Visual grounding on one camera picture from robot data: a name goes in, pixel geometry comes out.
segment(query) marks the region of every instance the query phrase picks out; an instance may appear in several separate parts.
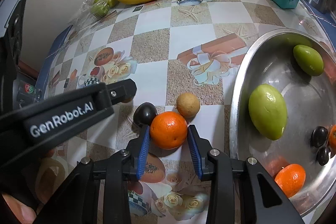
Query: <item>screw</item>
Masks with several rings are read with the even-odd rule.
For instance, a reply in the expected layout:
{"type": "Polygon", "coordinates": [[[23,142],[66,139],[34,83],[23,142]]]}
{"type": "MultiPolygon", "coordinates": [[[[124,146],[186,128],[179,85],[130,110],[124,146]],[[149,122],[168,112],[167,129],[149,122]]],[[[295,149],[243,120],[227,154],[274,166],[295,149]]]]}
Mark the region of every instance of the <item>screw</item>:
{"type": "Polygon", "coordinates": [[[219,150],[217,150],[217,149],[211,149],[210,150],[210,154],[213,155],[213,156],[218,156],[219,155],[219,150]]]}
{"type": "Polygon", "coordinates": [[[126,149],[121,149],[120,153],[122,156],[127,156],[129,154],[129,152],[126,149]]]}
{"type": "Polygon", "coordinates": [[[81,163],[82,163],[82,164],[85,164],[85,165],[86,165],[86,164],[88,164],[89,162],[90,162],[90,158],[89,158],[89,157],[84,157],[84,158],[81,159],[81,163]]]}
{"type": "Polygon", "coordinates": [[[249,164],[255,165],[257,163],[257,160],[255,158],[248,158],[247,161],[249,162],[249,164]]]}

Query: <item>stainless steel plate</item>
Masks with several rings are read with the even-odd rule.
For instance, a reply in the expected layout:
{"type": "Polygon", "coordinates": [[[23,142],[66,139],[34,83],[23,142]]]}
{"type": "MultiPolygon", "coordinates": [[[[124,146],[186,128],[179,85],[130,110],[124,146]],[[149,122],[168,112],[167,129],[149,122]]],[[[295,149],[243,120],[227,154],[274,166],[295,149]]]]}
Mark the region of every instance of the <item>stainless steel plate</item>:
{"type": "Polygon", "coordinates": [[[309,142],[316,126],[330,129],[335,124],[335,88],[335,61],[315,39],[292,29],[261,36],[246,53],[237,74],[230,114],[230,157],[245,160],[253,156],[272,176],[288,164],[302,165],[304,187],[290,198],[301,216],[319,204],[336,180],[335,157],[321,167],[315,161],[317,149],[309,142]],[[310,77],[297,65],[293,48],[298,44],[321,54],[325,64],[322,75],[310,77]],[[287,105],[287,125],[277,141],[263,137],[248,113],[249,96],[263,83],[277,88],[287,105]]]}

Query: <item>printed gift box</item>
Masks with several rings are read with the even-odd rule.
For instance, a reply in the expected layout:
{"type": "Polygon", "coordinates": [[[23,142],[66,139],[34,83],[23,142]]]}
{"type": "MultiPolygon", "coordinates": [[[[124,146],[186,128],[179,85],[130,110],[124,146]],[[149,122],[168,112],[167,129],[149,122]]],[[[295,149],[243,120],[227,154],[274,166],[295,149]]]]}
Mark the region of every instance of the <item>printed gift box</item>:
{"type": "Polygon", "coordinates": [[[196,85],[217,85],[219,80],[238,68],[248,47],[235,33],[181,52],[177,60],[191,70],[196,85]]]}

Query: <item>orange fruit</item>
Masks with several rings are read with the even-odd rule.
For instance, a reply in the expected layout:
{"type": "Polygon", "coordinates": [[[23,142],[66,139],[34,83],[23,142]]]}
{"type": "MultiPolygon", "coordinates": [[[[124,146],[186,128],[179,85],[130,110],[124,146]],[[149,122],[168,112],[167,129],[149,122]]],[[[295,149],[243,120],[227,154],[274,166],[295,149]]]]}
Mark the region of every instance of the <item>orange fruit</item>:
{"type": "Polygon", "coordinates": [[[187,137],[187,132],[187,122],[180,114],[173,111],[157,115],[150,127],[154,144],[166,150],[181,146],[187,137]]]}
{"type": "Polygon", "coordinates": [[[330,130],[329,145],[332,149],[336,150],[336,125],[334,125],[330,130]]]}
{"type": "Polygon", "coordinates": [[[306,172],[299,164],[290,164],[283,168],[275,177],[285,195],[290,198],[303,187],[306,179],[306,172]]]}

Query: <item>black fruit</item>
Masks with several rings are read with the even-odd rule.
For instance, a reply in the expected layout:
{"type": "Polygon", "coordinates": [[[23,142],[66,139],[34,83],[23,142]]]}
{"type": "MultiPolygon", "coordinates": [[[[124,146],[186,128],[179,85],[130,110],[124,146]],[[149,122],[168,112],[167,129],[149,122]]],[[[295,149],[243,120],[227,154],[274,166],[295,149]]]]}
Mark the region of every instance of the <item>black fruit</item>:
{"type": "Polygon", "coordinates": [[[330,153],[330,148],[327,146],[322,146],[317,152],[316,160],[321,166],[326,165],[328,163],[329,153],[330,153]]]}
{"type": "Polygon", "coordinates": [[[322,126],[318,126],[314,129],[310,137],[310,144],[316,148],[324,145],[328,138],[328,129],[322,126]]]}
{"type": "Polygon", "coordinates": [[[157,114],[156,107],[151,103],[145,102],[139,105],[134,112],[133,122],[138,126],[144,124],[150,126],[157,114]]]}

